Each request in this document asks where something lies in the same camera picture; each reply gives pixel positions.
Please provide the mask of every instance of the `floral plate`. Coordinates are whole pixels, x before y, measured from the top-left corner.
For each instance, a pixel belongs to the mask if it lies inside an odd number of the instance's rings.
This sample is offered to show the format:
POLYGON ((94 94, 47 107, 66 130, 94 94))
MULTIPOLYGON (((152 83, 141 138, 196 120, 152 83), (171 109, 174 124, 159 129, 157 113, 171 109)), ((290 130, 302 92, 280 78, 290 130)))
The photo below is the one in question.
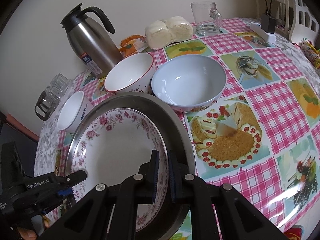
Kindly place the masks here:
POLYGON ((73 187, 78 202, 99 183, 122 183, 150 161, 153 149, 159 151, 156 202, 138 205, 136 230, 144 228, 158 213, 168 184, 168 156, 164 141, 154 123, 130 108, 112 109, 91 122, 73 153, 72 172, 85 170, 88 177, 73 187))

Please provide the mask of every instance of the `silver screw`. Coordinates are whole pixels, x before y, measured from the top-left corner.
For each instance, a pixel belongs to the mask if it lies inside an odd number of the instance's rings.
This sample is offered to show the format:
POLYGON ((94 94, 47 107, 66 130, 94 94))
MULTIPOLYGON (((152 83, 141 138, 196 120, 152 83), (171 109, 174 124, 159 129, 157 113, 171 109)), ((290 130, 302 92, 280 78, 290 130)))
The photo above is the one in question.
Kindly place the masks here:
POLYGON ((232 185, 229 184, 229 183, 223 183, 223 184, 222 184, 222 187, 223 187, 223 189, 226 190, 226 191, 232 190, 232 185))
POLYGON ((133 178, 135 180, 142 180, 143 179, 143 175, 138 173, 138 174, 134 175, 133 178))
POLYGON ((193 180, 195 178, 195 176, 193 176, 192 174, 187 174, 187 175, 184 176, 184 178, 186 180, 193 180))
POLYGON ((97 190, 97 191, 105 190, 105 188, 106 188, 106 185, 104 185, 104 184, 98 184, 98 185, 96 186, 96 190, 97 190))

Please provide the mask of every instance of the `power strip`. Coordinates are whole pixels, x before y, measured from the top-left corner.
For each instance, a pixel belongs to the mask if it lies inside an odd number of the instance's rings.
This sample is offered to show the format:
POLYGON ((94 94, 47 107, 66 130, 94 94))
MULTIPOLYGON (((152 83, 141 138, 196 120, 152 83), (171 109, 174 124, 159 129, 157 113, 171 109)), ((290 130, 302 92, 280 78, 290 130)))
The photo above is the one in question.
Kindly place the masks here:
POLYGON ((266 42, 276 43, 276 35, 273 33, 266 33, 261 29, 261 24, 259 23, 250 23, 250 29, 257 33, 261 38, 263 38, 266 42))

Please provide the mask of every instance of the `plastic wrapped bun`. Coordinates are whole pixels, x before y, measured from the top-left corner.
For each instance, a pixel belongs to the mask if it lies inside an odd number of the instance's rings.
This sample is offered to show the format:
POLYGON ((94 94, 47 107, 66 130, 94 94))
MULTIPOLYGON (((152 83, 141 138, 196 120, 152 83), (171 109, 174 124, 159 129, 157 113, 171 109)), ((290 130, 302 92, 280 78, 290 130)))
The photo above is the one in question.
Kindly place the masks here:
POLYGON ((170 31, 162 21, 151 23, 145 32, 147 43, 152 49, 162 49, 171 43, 170 31))
POLYGON ((171 33, 172 42, 186 41, 193 35, 192 25, 181 16, 171 17, 166 20, 165 25, 171 33))
POLYGON ((145 29, 146 40, 151 49, 162 49, 173 42, 186 41, 193 35, 192 25, 181 16, 155 21, 145 29))

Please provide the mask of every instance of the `metal basin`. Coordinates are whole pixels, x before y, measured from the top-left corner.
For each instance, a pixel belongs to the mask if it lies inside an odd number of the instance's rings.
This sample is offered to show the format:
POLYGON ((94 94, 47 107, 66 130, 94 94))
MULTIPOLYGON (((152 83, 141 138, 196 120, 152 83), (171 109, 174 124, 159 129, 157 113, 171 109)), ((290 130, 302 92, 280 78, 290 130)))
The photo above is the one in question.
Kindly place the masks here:
MULTIPOLYGON (((178 162, 187 164, 190 173, 195 174, 196 167, 191 141, 183 123, 176 113, 167 104, 152 95, 128 92, 106 99, 92 109, 82 120, 70 143, 65 175, 70 174, 72 155, 78 140, 88 125, 106 111, 121 107, 135 109, 149 117, 160 131, 167 152, 173 150, 177 155, 178 162)), ((71 205, 74 204, 74 198, 70 202, 71 205)), ((149 225, 136 233, 136 239, 168 240, 179 229, 188 211, 188 205, 173 205, 170 190, 167 190, 164 203, 158 215, 149 225)))

